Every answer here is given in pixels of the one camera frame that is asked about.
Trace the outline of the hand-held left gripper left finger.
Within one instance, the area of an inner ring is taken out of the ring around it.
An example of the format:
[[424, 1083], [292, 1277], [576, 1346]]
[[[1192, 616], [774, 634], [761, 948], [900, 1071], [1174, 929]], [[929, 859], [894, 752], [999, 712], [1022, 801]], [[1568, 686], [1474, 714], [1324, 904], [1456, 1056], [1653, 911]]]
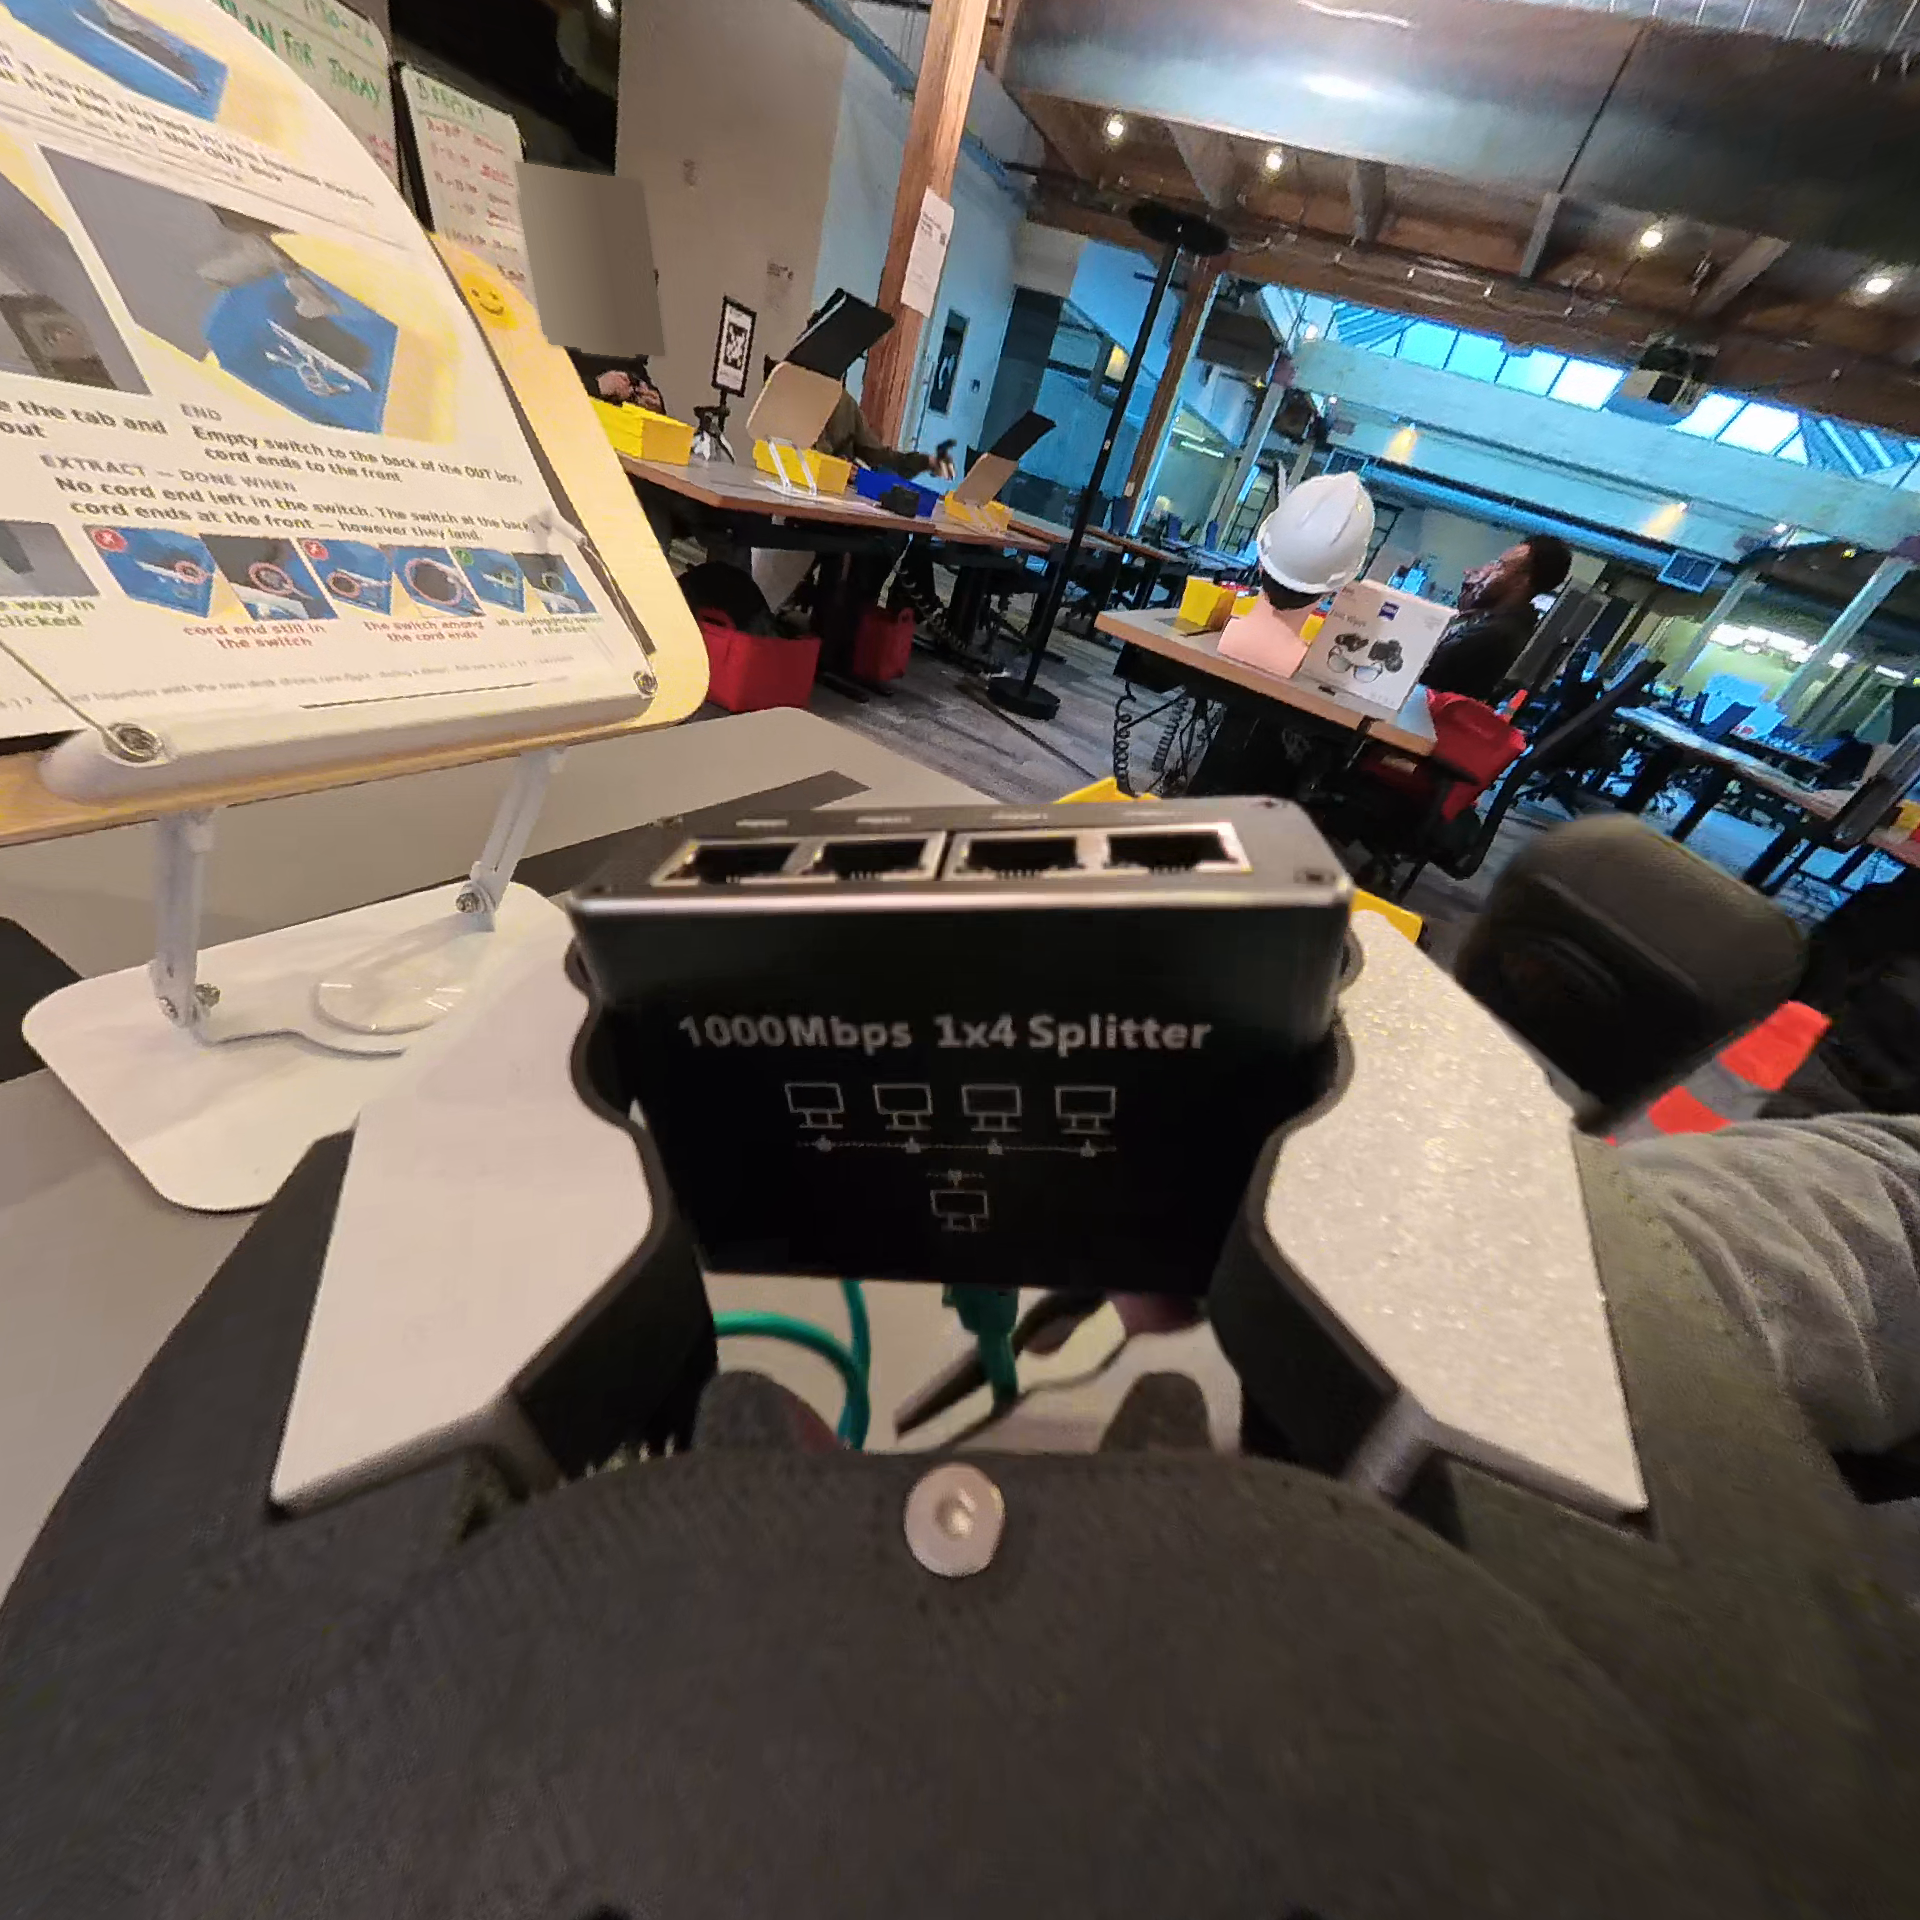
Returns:
[[328, 1508], [455, 1454], [520, 1490], [693, 1445], [695, 1238], [565, 919], [358, 1114], [270, 1497]]

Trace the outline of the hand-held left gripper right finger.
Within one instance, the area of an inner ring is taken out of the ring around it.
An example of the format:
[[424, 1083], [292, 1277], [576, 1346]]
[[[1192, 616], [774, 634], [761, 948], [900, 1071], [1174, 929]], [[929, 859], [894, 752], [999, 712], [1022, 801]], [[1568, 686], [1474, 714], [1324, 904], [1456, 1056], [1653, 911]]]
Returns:
[[1249, 1420], [1393, 1504], [1446, 1463], [1642, 1517], [1573, 1110], [1393, 922], [1350, 948], [1327, 1093], [1262, 1146], [1209, 1296]]

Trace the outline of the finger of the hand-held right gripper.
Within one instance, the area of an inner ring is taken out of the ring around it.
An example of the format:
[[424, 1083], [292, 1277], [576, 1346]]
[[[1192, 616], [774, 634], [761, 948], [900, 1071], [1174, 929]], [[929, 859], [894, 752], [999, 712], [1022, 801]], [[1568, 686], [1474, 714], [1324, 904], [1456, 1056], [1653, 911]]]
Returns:
[[979, 1298], [960, 1320], [958, 1357], [899, 1404], [899, 1432], [991, 1432], [1102, 1378], [1134, 1339], [1116, 1303], [1067, 1293]]

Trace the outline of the black ethernet splitter box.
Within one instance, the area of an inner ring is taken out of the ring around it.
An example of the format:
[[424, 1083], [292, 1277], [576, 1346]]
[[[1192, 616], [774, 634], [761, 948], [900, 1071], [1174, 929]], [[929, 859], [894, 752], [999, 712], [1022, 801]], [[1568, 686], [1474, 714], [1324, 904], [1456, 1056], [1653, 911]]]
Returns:
[[1272, 798], [707, 811], [565, 906], [612, 1109], [765, 1280], [1200, 1301], [1353, 975]]

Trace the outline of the large yellow plastic bin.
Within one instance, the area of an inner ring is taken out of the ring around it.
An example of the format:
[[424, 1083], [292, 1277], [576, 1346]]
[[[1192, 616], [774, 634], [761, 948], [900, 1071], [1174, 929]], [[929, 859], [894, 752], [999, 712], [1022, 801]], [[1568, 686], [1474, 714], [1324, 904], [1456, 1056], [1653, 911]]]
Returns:
[[[1136, 805], [1156, 802], [1158, 796], [1129, 796], [1115, 779], [1092, 780], [1080, 788], [1062, 795], [1056, 805]], [[1364, 888], [1355, 890], [1355, 912], [1371, 915], [1391, 925], [1409, 944], [1426, 946], [1426, 921], [1411, 908], [1380, 898]]]

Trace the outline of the white metal document stand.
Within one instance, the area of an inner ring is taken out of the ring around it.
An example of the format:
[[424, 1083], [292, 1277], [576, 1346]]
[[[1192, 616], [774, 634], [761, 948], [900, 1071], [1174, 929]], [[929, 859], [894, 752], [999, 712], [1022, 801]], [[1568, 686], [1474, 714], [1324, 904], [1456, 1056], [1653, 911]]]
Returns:
[[[565, 915], [517, 868], [566, 752], [641, 724], [655, 666], [466, 690], [91, 724], [40, 764], [69, 805], [157, 821], [154, 952], [23, 1018], [24, 1042], [157, 1197], [262, 1209], [318, 1140], [397, 1080], [404, 1054], [565, 946]], [[478, 859], [457, 883], [204, 946], [207, 871], [245, 788], [345, 787], [404, 763], [510, 758]]]

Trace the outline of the black mesh office chair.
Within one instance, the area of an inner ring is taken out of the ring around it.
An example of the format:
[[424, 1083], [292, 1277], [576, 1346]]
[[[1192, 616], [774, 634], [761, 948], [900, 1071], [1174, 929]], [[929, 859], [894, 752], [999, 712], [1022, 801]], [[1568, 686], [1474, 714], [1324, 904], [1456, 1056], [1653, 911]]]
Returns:
[[1516, 853], [1454, 983], [1573, 1093], [1596, 1137], [1795, 998], [1810, 942], [1772, 898], [1619, 815]]

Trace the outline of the white printed product box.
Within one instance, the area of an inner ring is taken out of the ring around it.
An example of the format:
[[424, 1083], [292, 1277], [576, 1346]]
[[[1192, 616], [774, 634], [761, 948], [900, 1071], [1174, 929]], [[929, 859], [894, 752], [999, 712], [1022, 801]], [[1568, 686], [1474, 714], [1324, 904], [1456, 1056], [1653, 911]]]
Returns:
[[1356, 580], [1339, 588], [1297, 681], [1335, 702], [1391, 719], [1423, 684], [1452, 606]]

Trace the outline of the brown background work table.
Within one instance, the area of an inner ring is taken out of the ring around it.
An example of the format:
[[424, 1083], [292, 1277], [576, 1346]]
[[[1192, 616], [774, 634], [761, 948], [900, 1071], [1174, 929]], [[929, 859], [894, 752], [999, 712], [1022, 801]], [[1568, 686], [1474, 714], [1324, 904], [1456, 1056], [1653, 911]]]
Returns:
[[829, 571], [815, 588], [811, 633], [821, 640], [817, 682], [854, 702], [887, 696], [892, 686], [856, 669], [856, 628], [863, 612], [883, 601], [881, 586], [854, 574], [854, 563], [877, 563], [925, 553], [932, 566], [954, 574], [946, 638], [926, 646], [940, 661], [988, 679], [996, 672], [996, 642], [1021, 651], [1014, 675], [1014, 711], [1055, 717], [1055, 696], [1040, 696], [1055, 594], [1074, 582], [1086, 588], [1091, 616], [1107, 612], [1136, 572], [1133, 608], [1146, 608], [1188, 566], [1152, 542], [1091, 533], [1074, 536], [1039, 516], [1012, 512], [999, 526], [980, 508], [909, 516], [854, 492], [825, 494], [782, 487], [774, 475], [728, 460], [686, 464], [619, 457], [641, 505], [686, 538], [719, 540], [727, 548], [827, 556]]
[[1436, 746], [1423, 684], [1391, 712], [1222, 652], [1170, 608], [1116, 608], [1115, 777], [1133, 796], [1272, 798], [1317, 807], [1374, 761], [1423, 767]]

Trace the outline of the pink mannequin head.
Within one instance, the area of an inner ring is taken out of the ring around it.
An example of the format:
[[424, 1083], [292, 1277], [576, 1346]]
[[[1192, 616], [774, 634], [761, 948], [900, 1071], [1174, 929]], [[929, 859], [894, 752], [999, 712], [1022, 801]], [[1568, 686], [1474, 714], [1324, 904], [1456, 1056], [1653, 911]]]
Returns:
[[1308, 657], [1307, 628], [1320, 606], [1320, 594], [1285, 588], [1261, 574], [1257, 597], [1222, 628], [1216, 651], [1224, 661], [1238, 661], [1272, 679], [1291, 679]]

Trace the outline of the white hard hat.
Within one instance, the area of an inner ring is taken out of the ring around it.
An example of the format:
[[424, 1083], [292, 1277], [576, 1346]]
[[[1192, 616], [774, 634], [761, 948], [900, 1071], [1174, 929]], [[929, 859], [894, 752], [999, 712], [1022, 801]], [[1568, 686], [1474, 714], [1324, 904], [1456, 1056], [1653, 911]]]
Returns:
[[1313, 477], [1285, 494], [1257, 533], [1264, 585], [1319, 601], [1360, 579], [1377, 507], [1358, 473]]

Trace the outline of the whiteboard with red writing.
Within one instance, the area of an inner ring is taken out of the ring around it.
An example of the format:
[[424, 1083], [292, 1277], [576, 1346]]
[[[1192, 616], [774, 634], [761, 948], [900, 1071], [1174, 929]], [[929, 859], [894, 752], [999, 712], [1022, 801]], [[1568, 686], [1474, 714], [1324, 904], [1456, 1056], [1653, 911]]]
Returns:
[[397, 66], [397, 87], [419, 157], [429, 226], [531, 298], [518, 194], [525, 148], [517, 120], [404, 60]]

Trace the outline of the whiteboard with green writing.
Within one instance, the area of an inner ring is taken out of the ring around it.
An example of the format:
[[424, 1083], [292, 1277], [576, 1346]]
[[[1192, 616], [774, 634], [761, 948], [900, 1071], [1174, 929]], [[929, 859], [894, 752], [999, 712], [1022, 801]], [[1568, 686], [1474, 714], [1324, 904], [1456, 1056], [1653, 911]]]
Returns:
[[403, 186], [393, 56], [383, 29], [340, 2], [218, 2], [348, 127]]

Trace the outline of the wooden support post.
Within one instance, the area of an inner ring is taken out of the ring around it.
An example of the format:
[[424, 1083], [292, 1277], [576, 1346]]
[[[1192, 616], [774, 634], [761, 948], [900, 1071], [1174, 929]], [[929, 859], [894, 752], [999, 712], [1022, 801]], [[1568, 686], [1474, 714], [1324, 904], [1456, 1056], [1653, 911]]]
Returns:
[[870, 348], [863, 377], [861, 407], [887, 446], [905, 445], [923, 332], [946, 274], [953, 186], [995, 14], [995, 2], [930, 4], [877, 288], [891, 328]]

